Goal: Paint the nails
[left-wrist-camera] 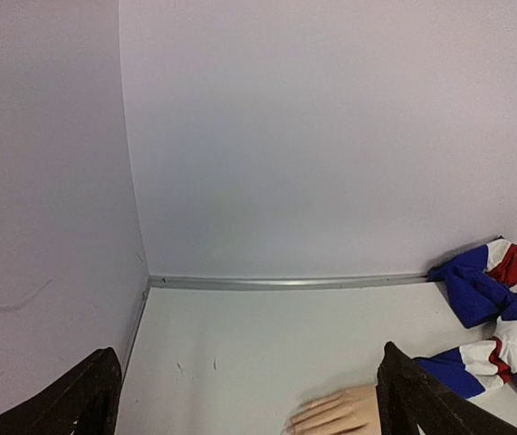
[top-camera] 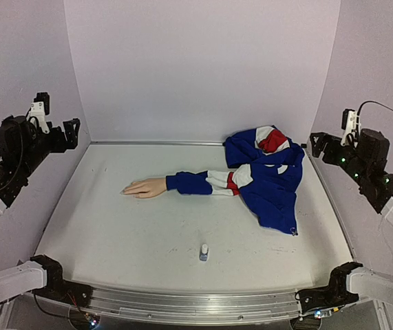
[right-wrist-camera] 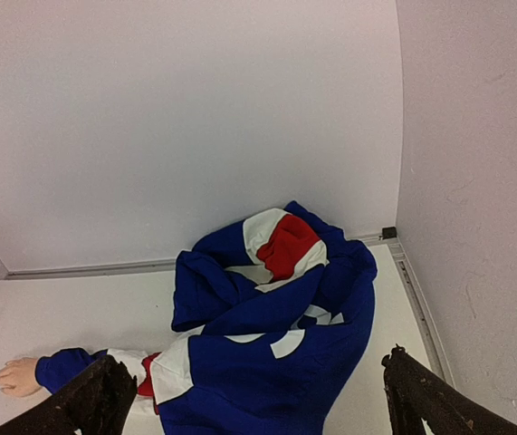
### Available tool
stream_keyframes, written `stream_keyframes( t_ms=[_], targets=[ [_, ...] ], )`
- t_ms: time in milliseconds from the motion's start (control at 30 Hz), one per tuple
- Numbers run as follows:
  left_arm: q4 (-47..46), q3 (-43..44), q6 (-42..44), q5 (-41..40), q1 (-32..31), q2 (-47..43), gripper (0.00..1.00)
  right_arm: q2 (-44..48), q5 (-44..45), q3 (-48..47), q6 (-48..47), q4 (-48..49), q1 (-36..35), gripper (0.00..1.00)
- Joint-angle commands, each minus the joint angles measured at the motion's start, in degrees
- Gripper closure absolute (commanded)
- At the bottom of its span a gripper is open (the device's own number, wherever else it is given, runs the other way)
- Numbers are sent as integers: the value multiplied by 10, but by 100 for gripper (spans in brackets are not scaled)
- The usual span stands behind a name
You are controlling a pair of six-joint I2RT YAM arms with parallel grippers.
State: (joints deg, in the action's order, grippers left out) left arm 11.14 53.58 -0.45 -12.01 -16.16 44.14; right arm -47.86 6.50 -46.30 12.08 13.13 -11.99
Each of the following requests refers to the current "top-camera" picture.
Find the nail polish bottle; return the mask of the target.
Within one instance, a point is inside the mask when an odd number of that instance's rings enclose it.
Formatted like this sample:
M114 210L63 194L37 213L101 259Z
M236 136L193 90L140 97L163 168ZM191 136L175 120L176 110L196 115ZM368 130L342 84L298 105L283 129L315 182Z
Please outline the nail polish bottle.
M205 262L208 260L208 256L209 256L209 247L207 244L204 243L200 246L199 259Z

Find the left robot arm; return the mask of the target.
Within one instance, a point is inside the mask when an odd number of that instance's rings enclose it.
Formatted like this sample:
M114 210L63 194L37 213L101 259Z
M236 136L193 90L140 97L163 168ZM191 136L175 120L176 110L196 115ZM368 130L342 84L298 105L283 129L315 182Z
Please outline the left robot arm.
M0 126L0 216L18 197L28 179L50 153L64 153L78 145L80 120L43 130L41 123L10 116ZM0 303L26 292L41 290L54 300L70 297L63 268L46 255L0 271Z

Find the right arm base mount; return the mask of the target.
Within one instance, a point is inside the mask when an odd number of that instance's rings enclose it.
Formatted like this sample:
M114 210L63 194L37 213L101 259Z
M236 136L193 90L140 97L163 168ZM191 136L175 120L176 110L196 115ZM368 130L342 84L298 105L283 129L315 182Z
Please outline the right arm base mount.
M297 291L295 296L300 302L301 313L305 315L311 311L344 307L358 302L359 295L348 290L347 280L354 270L362 266L354 261L344 263L331 271L326 286Z

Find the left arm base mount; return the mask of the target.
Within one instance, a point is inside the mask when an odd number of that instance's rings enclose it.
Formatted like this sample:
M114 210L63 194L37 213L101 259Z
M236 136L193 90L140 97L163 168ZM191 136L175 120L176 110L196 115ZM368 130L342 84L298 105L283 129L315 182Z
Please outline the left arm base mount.
M33 289L32 293L60 303L73 305L78 312L88 307L92 299L93 287L63 278L63 267L46 255L33 256L31 261L37 262L47 274L47 284Z

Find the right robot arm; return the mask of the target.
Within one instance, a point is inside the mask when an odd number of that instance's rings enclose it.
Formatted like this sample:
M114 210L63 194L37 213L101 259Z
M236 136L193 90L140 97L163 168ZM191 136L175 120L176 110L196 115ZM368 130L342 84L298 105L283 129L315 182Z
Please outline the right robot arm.
M393 225L393 174L385 171L390 142L379 131L362 129L358 137L328 133L310 135L313 157L339 166L382 219ZM334 268L326 286L297 293L303 314L322 318L333 309L372 298L393 305L393 276L351 261Z

